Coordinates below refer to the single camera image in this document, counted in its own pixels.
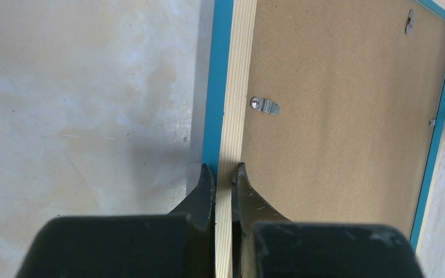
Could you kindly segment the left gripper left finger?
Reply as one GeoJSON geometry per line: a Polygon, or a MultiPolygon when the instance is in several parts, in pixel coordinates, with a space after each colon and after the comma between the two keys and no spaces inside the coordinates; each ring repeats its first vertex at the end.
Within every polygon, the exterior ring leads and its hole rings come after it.
{"type": "Polygon", "coordinates": [[[18,277],[214,277],[215,182],[167,214],[57,217],[36,235],[18,277]]]}

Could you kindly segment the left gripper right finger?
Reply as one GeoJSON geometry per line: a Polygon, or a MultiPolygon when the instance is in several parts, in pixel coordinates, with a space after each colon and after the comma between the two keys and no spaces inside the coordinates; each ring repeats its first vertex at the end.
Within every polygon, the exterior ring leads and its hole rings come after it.
{"type": "Polygon", "coordinates": [[[293,222],[232,179],[233,277],[422,277],[413,249],[387,225],[293,222]]]}

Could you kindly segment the wooden picture frame blue edge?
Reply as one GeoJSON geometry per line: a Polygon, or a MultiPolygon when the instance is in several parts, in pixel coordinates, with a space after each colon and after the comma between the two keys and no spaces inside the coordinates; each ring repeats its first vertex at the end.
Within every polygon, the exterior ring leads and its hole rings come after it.
{"type": "MultiPolygon", "coordinates": [[[[202,161],[216,175],[215,276],[233,277],[232,179],[241,160],[248,96],[256,10],[259,1],[215,1],[206,97],[202,161]]],[[[445,1],[416,1],[445,21],[445,1]]],[[[359,222],[306,222],[374,224],[391,226],[406,238],[419,261],[429,189],[435,180],[440,147],[445,136],[445,77],[434,117],[431,144],[426,160],[413,225],[409,236],[392,225],[359,222]]]]}

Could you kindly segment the brown backing board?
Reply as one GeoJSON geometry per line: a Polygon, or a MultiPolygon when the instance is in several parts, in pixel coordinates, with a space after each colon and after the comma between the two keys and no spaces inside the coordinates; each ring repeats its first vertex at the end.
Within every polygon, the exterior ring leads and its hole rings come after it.
{"type": "Polygon", "coordinates": [[[246,111],[250,183],[290,220],[409,236],[444,77],[445,21],[416,1],[259,1],[248,96],[280,111],[246,111]]]}

